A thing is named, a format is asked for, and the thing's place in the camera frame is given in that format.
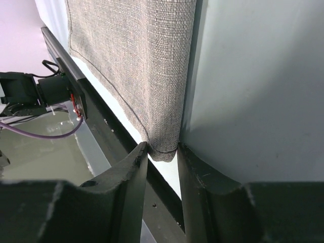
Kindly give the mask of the grey cloth napkin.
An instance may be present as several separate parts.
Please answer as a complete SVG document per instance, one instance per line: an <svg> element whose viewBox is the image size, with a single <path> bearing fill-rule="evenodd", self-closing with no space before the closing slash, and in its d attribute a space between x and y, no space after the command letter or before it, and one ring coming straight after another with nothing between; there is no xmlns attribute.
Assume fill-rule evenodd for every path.
<svg viewBox="0 0 324 243"><path fill-rule="evenodd" d="M195 1L66 1L68 48L118 101L154 161L177 151Z"/></svg>

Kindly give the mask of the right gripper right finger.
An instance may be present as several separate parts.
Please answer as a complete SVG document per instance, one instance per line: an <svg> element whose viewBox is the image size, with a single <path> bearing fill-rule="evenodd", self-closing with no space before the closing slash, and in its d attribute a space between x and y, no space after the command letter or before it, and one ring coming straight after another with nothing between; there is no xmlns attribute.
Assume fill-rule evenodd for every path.
<svg viewBox="0 0 324 243"><path fill-rule="evenodd" d="M323 242L323 183L240 184L178 146L188 242Z"/></svg>

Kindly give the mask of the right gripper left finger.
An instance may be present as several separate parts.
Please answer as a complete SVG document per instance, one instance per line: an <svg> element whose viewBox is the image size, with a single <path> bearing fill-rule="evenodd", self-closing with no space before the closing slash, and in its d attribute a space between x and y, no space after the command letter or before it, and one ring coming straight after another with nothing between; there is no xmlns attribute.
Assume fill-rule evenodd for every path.
<svg viewBox="0 0 324 243"><path fill-rule="evenodd" d="M1 180L1 242L139 242L147 144L76 186Z"/></svg>

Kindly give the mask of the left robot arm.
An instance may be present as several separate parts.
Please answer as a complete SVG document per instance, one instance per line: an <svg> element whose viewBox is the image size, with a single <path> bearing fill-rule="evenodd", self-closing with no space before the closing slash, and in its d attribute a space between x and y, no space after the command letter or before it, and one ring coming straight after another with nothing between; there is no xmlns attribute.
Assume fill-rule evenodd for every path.
<svg viewBox="0 0 324 243"><path fill-rule="evenodd" d="M79 83L83 78L73 74L61 58L57 62L42 61L53 72L47 76L2 72L1 117L43 115L48 107L71 101L77 114L87 118L86 98Z"/></svg>

